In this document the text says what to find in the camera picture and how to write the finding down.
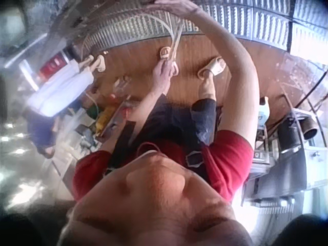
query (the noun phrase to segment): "white sandal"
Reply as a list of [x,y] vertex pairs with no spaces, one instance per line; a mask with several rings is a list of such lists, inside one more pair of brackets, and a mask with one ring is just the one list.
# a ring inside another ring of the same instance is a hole
[[[161,48],[161,50],[159,51],[160,58],[161,59],[168,59],[169,58],[169,55],[170,55],[170,51],[171,51],[171,47],[163,47],[163,48]],[[177,76],[179,74],[179,68],[178,68],[177,63],[174,61],[172,63],[172,66],[174,67],[173,76]]]
[[218,75],[219,73],[222,73],[224,69],[226,68],[226,62],[221,58],[221,57],[216,57],[213,58],[207,66],[204,68],[200,69],[197,73],[198,78],[201,80],[204,80],[204,71],[205,70],[210,70],[214,76]]
[[98,72],[104,72],[106,70],[105,58],[102,55],[99,55],[97,59],[100,59],[100,64],[97,67]]
[[90,59],[90,62],[93,62],[94,57],[93,57],[93,55],[89,55],[87,59]]

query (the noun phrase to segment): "red sleeve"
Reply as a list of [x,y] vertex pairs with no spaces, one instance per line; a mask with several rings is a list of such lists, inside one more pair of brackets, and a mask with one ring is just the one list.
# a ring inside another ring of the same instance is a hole
[[75,200],[84,197],[103,178],[110,157],[107,151],[97,151],[77,162],[73,177]]
[[227,201],[245,182],[254,150],[240,135],[219,131],[214,142],[203,149],[204,162],[212,187]]

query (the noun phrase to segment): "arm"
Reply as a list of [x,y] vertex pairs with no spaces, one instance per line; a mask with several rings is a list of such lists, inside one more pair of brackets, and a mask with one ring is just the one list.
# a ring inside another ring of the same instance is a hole
[[256,68],[247,50],[224,27],[189,0],[156,0],[148,8],[166,10],[189,19],[212,41],[231,73],[219,129],[241,135],[254,148],[259,84]]
[[[140,102],[137,108],[131,113],[127,121],[135,122],[132,136],[129,140],[131,143],[139,132],[144,127],[149,114],[152,112],[159,97],[165,93],[167,87],[170,85],[170,79],[172,77],[172,62],[162,59],[153,70],[153,87],[146,97]],[[121,134],[122,129],[117,131],[117,134],[113,134],[100,148],[112,153],[116,145],[116,141]]]

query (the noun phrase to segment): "nose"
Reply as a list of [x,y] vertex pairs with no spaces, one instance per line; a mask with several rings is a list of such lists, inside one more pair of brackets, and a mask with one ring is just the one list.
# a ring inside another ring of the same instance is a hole
[[132,196],[152,208],[164,210],[181,200],[186,179],[162,163],[147,165],[127,175]]

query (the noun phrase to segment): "black pipe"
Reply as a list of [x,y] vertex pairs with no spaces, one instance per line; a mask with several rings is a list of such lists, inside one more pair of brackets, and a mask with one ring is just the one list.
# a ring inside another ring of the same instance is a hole
[[325,71],[322,75],[322,77],[318,80],[318,82],[313,86],[312,89],[308,92],[308,94],[295,106],[298,108],[311,94],[312,92],[320,85],[320,83],[323,81],[324,77],[327,75],[327,71]]

